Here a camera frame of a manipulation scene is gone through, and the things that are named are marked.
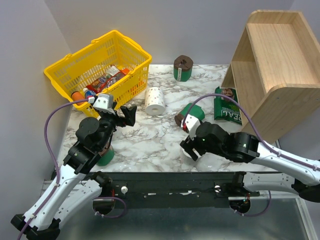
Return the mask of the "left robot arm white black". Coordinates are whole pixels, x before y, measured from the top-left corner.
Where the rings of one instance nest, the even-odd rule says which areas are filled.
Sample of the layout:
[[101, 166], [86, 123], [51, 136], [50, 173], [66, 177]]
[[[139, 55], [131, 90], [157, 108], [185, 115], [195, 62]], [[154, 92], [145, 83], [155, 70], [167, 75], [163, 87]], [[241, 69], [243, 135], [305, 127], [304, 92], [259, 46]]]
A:
[[97, 172], [75, 193], [72, 190], [100, 160], [100, 153], [111, 143], [117, 127], [134, 126], [137, 107], [121, 106], [123, 116], [113, 108], [100, 113], [100, 119], [86, 117], [76, 131], [77, 142], [69, 149], [56, 177], [38, 201], [24, 214], [16, 214], [11, 224], [29, 240], [55, 240], [61, 227], [86, 203], [107, 197], [110, 180]]

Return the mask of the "green wrapped roll near left arm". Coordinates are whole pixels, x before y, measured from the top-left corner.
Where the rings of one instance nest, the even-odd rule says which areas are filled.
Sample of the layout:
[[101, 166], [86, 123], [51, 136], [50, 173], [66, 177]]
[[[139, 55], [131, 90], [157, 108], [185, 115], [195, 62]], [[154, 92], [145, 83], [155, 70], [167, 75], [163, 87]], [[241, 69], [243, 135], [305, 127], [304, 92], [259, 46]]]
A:
[[100, 153], [101, 158], [96, 163], [99, 167], [104, 167], [108, 165], [111, 160], [114, 158], [115, 152], [112, 146], [110, 146], [108, 149], [105, 149], [103, 152]]

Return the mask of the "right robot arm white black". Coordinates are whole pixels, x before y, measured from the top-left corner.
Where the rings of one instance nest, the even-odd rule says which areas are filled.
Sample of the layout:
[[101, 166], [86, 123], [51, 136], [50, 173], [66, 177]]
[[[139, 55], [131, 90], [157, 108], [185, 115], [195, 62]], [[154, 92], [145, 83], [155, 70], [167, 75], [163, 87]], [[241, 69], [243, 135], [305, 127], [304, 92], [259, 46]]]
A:
[[261, 190], [288, 192], [309, 202], [320, 201], [320, 162], [283, 151], [245, 132], [228, 133], [217, 124], [203, 122], [189, 130], [180, 143], [194, 160], [211, 153], [235, 163], [264, 166], [276, 173], [246, 173], [230, 183], [230, 191], [241, 196]]

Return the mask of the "white floral paper roll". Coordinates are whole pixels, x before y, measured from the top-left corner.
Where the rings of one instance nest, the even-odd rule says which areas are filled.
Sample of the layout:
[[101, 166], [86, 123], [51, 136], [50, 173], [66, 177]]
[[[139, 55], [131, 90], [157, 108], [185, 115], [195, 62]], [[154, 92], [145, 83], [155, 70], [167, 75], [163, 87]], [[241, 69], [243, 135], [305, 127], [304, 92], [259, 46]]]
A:
[[182, 160], [185, 162], [196, 162], [197, 160], [200, 160], [202, 156], [199, 155], [199, 153], [195, 149], [193, 149], [193, 152], [197, 156], [196, 160], [193, 160], [193, 158], [184, 149], [181, 150], [180, 156], [181, 156]]
[[144, 94], [145, 112], [151, 116], [162, 115], [165, 110], [165, 95], [159, 87], [148, 87]]

